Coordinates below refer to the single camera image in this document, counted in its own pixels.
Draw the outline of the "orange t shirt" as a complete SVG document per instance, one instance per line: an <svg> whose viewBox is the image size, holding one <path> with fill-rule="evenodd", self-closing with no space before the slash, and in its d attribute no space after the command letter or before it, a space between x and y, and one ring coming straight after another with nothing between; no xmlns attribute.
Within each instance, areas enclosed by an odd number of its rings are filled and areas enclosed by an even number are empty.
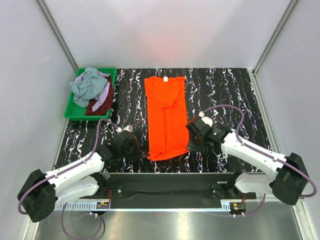
<svg viewBox="0 0 320 240"><path fill-rule="evenodd" d="M184 76L144 80L147 100L149 156L165 161L188 152L189 132Z"/></svg>

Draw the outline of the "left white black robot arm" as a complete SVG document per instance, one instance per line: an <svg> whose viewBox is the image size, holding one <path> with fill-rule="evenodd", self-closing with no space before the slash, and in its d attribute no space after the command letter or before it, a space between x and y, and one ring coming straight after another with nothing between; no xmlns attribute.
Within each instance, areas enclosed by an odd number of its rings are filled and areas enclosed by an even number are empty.
<svg viewBox="0 0 320 240"><path fill-rule="evenodd" d="M135 134L124 130L102 145L95 144L77 161L49 172L37 169L30 173L17 195L18 212L37 223L69 201L88 196L103 198L108 193L103 171L120 159L136 162L148 156Z"/></svg>

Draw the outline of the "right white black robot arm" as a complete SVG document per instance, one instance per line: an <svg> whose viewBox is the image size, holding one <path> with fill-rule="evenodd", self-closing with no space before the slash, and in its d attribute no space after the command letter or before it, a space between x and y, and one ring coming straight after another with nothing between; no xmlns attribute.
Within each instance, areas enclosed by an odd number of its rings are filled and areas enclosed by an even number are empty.
<svg viewBox="0 0 320 240"><path fill-rule="evenodd" d="M310 178L302 158L286 156L260 147L230 130L189 132L190 150L212 150L239 158L261 170L260 173L235 172L226 183L215 183L213 190L219 199L239 199L246 194L273 195L294 206Z"/></svg>

